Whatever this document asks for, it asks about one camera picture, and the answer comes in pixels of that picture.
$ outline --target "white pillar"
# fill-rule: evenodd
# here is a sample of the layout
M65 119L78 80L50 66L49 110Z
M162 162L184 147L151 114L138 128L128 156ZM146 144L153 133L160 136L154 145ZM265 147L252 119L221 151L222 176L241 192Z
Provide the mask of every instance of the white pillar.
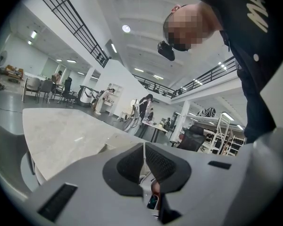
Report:
M94 72L94 67L90 67L90 69L88 70L88 72L87 72L87 74L86 74L86 76L85 76L85 78L83 80L82 85L84 85L84 86L88 85L88 82L89 82L93 72Z
M62 66L61 64L59 64L59 65L57 66L57 69L56 69L55 73L57 73L57 72L60 70L61 66Z
M187 114L189 112L190 105L191 105L190 101L186 100L184 102L183 109L182 109L182 111L179 115L178 123L177 123L176 128L173 132L173 135L170 139L171 141L178 141L178 137L179 137L179 134L180 134L181 129L183 127L183 124L185 122L185 119L187 117Z
M64 72L62 73L62 76L61 76L61 79L60 79L60 83L62 83L62 81L63 81L63 79L65 77L66 71L67 71L67 68L65 68Z

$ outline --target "black metal railing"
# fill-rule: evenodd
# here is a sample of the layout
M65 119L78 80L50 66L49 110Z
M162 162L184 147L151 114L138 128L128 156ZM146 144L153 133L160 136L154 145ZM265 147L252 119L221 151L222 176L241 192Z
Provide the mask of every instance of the black metal railing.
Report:
M168 88L167 86L158 84L154 81L150 81L148 79L145 79L143 77L140 77L138 75L133 75L137 80L139 81L142 86L148 90L151 90L157 94L161 94L163 96L172 98L172 96L175 93L175 90Z
M43 0L69 31L104 68L109 58L69 0Z
M230 57L229 59L225 60L222 64L216 66L215 68L209 70L208 72L194 79L190 83L187 83L186 85L177 89L174 95L172 96L172 98L179 96L183 93L186 93L188 91L191 91L192 89L196 89L201 85L212 82L234 71L236 71L235 60L234 57Z

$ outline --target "cable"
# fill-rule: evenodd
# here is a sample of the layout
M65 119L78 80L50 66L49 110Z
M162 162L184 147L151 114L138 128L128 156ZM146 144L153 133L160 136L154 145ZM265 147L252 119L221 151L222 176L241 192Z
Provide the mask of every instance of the cable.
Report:
M0 110L2 110L2 111L9 111L9 112L14 112L14 113L20 113L20 114L22 114L22 112L19 112L19 111L11 111L11 110L6 110L6 109L2 109L2 108L0 108Z

